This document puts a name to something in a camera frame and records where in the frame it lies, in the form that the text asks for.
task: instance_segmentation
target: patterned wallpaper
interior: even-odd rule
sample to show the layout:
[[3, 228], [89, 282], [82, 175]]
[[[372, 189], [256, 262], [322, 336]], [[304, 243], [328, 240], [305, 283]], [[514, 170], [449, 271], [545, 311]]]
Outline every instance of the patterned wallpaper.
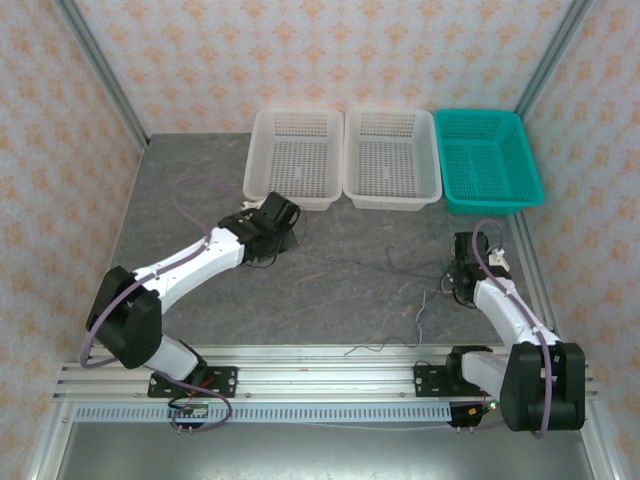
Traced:
[[138, 149], [52, 0], [0, 2], [0, 477], [76, 358]]
[[547, 203], [528, 212], [553, 298], [596, 361], [640, 472], [640, 8], [601, 0], [526, 121]]
[[148, 134], [266, 106], [513, 109], [570, 0], [80, 0]]

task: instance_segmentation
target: white plastic basket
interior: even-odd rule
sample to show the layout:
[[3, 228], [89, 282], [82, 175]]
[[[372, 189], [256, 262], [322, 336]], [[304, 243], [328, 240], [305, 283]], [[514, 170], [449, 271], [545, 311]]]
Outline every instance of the white plastic basket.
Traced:
[[253, 125], [242, 191], [262, 200], [276, 191], [306, 210], [342, 195], [344, 121], [337, 110], [265, 109]]
[[343, 189], [357, 208], [417, 211], [442, 196], [433, 116], [426, 110], [347, 112]]

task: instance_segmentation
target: mounting plate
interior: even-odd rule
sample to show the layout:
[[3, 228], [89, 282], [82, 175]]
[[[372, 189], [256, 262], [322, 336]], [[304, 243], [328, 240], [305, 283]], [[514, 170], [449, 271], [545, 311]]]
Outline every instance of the mounting plate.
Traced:
[[[224, 395], [227, 398], [236, 396], [236, 386], [238, 384], [237, 367], [207, 367], [206, 378], [213, 378], [206, 388]], [[149, 398], [179, 398], [186, 397], [187, 391], [165, 380], [156, 373], [151, 374], [147, 395]], [[205, 394], [198, 393], [196, 397], [206, 397]]]
[[470, 383], [453, 385], [445, 365], [416, 365], [413, 367], [416, 397], [479, 397], [480, 388]]

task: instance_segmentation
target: basket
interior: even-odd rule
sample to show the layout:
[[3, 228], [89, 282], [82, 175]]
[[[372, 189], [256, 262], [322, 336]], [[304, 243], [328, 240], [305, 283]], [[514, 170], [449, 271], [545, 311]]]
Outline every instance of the basket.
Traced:
[[432, 115], [426, 110], [347, 112], [343, 190], [357, 208], [417, 211], [442, 196]]
[[435, 119], [451, 213], [511, 215], [544, 202], [518, 115], [495, 110], [441, 110]]
[[326, 210], [342, 194], [342, 113], [266, 109], [256, 115], [242, 191], [276, 191], [306, 210]]

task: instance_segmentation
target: gray marble surface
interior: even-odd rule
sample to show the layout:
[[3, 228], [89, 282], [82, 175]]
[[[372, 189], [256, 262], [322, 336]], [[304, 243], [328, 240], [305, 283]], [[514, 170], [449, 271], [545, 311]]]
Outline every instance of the gray marble surface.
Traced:
[[[241, 195], [249, 140], [250, 134], [154, 135], [113, 263], [133, 270], [201, 238], [173, 207], [171, 188], [184, 176], [215, 175]], [[238, 210], [233, 198], [211, 185], [185, 185], [180, 200], [210, 226]], [[165, 331], [193, 345], [381, 343], [389, 336], [414, 343], [423, 292], [438, 289], [441, 267], [452, 258], [453, 234], [472, 230], [479, 220], [450, 215], [444, 199], [419, 212], [387, 212], [356, 209], [344, 196], [328, 211], [306, 215], [296, 227], [301, 235], [306, 224], [298, 249], [269, 268], [241, 266], [191, 291], [165, 314]], [[528, 302], [507, 231], [507, 259]], [[389, 246], [397, 267], [427, 265], [397, 271], [385, 253]], [[426, 298], [423, 343], [499, 342], [482, 313], [431, 291]]]

